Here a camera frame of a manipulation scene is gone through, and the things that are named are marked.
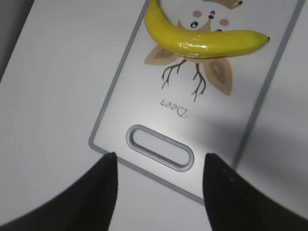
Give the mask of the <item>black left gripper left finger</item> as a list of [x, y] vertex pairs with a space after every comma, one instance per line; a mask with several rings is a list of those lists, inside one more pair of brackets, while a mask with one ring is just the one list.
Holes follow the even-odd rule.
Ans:
[[2, 231], [107, 231], [118, 193], [115, 153], [103, 155], [80, 179], [39, 208], [1, 225]]

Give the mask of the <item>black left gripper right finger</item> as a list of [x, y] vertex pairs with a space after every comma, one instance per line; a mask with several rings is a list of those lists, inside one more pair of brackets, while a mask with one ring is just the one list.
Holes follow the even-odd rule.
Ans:
[[214, 231], [306, 231], [307, 219], [261, 193], [217, 154], [207, 153], [203, 196]]

